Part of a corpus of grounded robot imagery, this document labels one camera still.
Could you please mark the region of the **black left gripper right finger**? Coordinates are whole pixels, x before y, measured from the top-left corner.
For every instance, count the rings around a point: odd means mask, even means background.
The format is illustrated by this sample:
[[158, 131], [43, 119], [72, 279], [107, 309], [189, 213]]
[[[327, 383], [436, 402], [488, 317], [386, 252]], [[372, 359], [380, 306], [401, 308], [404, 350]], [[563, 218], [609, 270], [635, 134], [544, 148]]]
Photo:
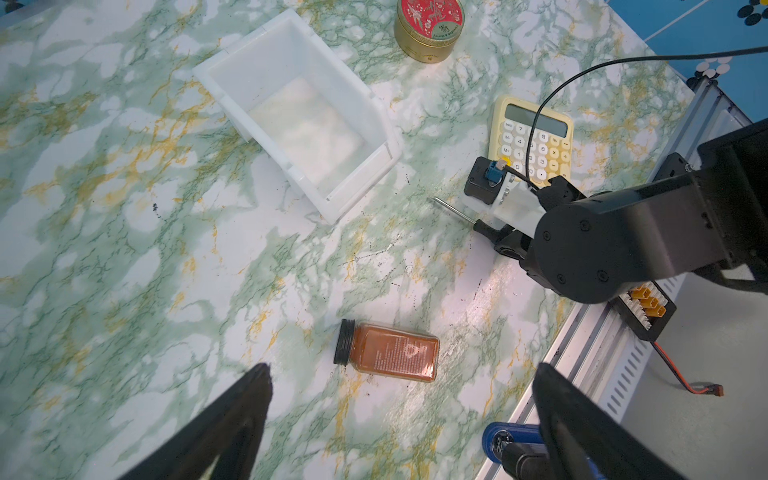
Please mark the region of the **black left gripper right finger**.
[[540, 363], [532, 383], [539, 430], [557, 479], [680, 479], [571, 382]]

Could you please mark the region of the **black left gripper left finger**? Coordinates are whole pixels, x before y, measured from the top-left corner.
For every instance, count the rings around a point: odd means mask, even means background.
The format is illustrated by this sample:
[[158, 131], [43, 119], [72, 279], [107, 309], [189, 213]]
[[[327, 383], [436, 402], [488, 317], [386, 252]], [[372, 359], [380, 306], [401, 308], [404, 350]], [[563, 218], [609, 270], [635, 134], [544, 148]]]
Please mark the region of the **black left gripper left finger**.
[[248, 479], [273, 397], [270, 366], [255, 365], [125, 479]]

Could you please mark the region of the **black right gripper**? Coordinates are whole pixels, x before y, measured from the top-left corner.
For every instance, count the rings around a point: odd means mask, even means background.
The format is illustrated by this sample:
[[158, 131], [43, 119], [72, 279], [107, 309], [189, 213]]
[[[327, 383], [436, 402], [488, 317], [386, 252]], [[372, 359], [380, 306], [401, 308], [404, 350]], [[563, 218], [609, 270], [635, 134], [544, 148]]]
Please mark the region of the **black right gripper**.
[[496, 228], [476, 220], [472, 222], [473, 230], [487, 238], [497, 253], [522, 260], [546, 211], [585, 198], [564, 177], [556, 176], [553, 181], [553, 185], [543, 188], [545, 205], [542, 206], [538, 194], [519, 179], [508, 176], [502, 183], [491, 187], [485, 178], [473, 176], [472, 197], [489, 207], [491, 217], [502, 223]]

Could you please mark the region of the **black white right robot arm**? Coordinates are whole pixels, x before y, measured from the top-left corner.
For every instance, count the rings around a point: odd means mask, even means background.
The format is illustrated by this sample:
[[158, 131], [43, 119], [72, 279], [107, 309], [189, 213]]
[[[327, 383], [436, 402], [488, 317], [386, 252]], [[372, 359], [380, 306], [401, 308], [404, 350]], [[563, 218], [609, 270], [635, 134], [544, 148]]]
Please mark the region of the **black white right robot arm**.
[[766, 293], [767, 123], [710, 140], [698, 153], [699, 170], [591, 197], [555, 177], [535, 193], [545, 213], [531, 234], [471, 225], [537, 283], [580, 303], [687, 272]]

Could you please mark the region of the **white plastic bin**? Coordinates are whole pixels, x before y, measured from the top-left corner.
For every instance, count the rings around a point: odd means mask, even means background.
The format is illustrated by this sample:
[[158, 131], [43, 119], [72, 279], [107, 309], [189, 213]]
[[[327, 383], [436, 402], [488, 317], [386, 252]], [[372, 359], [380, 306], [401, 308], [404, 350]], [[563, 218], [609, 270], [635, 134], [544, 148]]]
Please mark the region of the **white plastic bin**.
[[291, 9], [193, 72], [330, 224], [401, 157], [383, 103]]

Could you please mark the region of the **yellow calculator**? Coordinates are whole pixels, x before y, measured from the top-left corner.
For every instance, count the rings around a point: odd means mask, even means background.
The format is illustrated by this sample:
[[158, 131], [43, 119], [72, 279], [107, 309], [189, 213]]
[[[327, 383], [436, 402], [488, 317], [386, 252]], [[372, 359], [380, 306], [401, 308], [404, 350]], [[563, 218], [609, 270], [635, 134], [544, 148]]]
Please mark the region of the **yellow calculator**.
[[561, 176], [571, 178], [574, 124], [547, 107], [500, 96], [490, 128], [488, 158], [525, 173], [539, 188]]

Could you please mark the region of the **blue black handheld device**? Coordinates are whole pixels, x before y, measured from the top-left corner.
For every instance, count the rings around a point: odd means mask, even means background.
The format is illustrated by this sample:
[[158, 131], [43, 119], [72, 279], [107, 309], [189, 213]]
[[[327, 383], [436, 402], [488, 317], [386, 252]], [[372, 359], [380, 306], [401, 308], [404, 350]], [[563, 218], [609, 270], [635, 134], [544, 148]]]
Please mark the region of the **blue black handheld device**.
[[[577, 478], [605, 479], [571, 432], [562, 425], [559, 428], [557, 441], [572, 454], [577, 467], [586, 468]], [[493, 422], [484, 430], [482, 447], [486, 456], [500, 464], [513, 479], [556, 479], [548, 447], [537, 424]]]

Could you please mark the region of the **black board yellow connectors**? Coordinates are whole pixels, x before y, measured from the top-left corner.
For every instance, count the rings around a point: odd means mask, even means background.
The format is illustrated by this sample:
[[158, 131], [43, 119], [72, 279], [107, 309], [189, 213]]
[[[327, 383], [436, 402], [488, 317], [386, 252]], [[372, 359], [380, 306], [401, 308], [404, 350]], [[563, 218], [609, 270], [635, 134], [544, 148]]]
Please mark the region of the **black board yellow connectors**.
[[655, 282], [634, 287], [610, 300], [608, 304], [639, 340], [655, 342], [677, 305]]

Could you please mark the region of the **brown spice jar black lid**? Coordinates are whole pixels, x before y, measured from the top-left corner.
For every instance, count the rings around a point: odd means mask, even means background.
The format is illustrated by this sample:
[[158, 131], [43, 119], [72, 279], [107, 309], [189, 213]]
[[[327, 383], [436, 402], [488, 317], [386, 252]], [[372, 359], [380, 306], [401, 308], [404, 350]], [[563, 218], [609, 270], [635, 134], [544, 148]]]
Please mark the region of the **brown spice jar black lid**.
[[439, 339], [429, 334], [343, 319], [333, 363], [364, 374], [432, 382], [439, 348]]

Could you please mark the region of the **red gold round tin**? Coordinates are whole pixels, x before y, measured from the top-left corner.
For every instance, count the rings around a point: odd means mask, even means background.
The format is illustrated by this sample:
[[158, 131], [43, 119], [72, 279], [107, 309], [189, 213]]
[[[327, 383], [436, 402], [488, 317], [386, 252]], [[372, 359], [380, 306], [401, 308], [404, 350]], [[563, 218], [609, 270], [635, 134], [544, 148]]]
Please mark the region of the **red gold round tin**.
[[451, 54], [464, 22], [464, 9], [457, 0], [400, 0], [394, 37], [414, 60], [435, 64]]

